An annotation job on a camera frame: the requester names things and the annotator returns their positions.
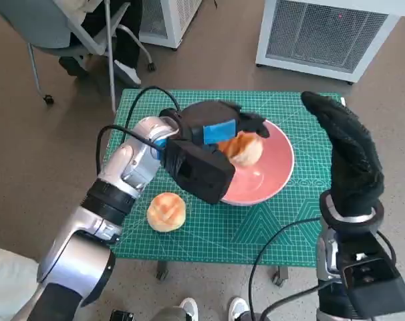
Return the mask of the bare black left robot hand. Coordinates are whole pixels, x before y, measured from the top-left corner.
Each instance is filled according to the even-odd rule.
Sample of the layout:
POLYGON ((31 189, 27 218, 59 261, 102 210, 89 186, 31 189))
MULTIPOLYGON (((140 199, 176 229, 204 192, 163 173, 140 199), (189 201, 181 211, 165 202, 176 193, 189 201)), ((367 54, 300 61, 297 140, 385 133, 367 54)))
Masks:
POLYGON ((243 112, 232 102, 205 100, 186 107, 180 116, 180 159, 255 164, 262 155, 262 140, 270 137, 265 118, 243 112))

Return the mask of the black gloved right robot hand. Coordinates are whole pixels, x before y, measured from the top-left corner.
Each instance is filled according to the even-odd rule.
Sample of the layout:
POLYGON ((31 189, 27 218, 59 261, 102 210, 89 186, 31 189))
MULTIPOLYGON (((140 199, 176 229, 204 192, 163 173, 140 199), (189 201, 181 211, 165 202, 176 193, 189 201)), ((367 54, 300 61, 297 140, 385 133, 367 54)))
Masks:
POLYGON ((368 215, 384 192, 384 174, 370 131, 348 107, 327 96, 302 92, 301 101, 332 145, 331 188, 343 217, 368 215))

